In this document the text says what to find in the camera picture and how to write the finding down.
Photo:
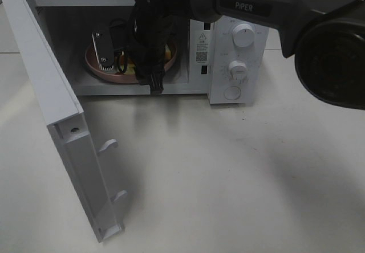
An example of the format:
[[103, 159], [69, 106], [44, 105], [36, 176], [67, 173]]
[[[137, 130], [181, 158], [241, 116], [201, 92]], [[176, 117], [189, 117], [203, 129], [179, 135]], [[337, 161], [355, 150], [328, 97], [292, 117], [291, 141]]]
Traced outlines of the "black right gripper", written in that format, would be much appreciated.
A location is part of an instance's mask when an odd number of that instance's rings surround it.
[[134, 8], [132, 38], [136, 42], [131, 58], [136, 65], [136, 78], [140, 85], [147, 85], [151, 95], [164, 90], [163, 70], [165, 45], [171, 34], [174, 18], [171, 15], [152, 14]]

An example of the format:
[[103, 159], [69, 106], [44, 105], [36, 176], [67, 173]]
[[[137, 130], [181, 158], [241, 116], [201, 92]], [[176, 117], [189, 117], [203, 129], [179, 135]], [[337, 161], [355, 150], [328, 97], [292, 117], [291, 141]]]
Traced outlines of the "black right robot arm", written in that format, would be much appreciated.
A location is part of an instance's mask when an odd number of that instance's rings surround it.
[[364, 0], [134, 0], [129, 29], [136, 77], [163, 91], [165, 44], [174, 17], [227, 16], [276, 29], [302, 85], [327, 104], [364, 109]]

